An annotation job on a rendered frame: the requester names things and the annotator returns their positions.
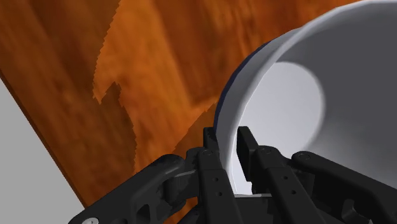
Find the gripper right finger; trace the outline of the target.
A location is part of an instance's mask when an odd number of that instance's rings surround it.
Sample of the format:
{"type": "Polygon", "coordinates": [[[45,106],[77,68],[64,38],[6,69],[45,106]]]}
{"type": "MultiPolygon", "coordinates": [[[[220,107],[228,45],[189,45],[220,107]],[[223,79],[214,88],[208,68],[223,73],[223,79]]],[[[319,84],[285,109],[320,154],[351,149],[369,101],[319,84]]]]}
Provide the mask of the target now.
{"type": "Polygon", "coordinates": [[[255,193],[269,193],[281,224],[397,224],[397,189],[309,151],[291,158],[237,129],[237,155],[255,193]]]}

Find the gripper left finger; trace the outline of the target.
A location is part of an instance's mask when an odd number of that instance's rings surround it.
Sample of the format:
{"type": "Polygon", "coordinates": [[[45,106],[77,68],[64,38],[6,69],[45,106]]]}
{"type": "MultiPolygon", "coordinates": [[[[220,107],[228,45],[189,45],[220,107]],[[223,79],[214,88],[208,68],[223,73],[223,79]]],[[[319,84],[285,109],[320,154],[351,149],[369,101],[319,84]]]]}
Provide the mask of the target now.
{"type": "Polygon", "coordinates": [[[166,154],[73,217],[68,224],[164,224],[190,198],[198,204],[178,224],[243,224],[212,127],[182,158],[166,154]]]}

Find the white bowl with dark outside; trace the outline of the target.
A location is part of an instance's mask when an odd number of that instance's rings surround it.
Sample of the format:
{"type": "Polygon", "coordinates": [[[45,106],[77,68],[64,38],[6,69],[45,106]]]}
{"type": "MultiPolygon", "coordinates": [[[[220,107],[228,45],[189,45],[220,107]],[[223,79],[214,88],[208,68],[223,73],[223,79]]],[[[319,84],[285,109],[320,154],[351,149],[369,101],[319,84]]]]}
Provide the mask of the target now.
{"type": "Polygon", "coordinates": [[[397,0],[334,8],[262,45],[232,73],[214,128],[234,193],[249,195],[240,126],[287,158],[311,151],[397,188],[397,0]]]}

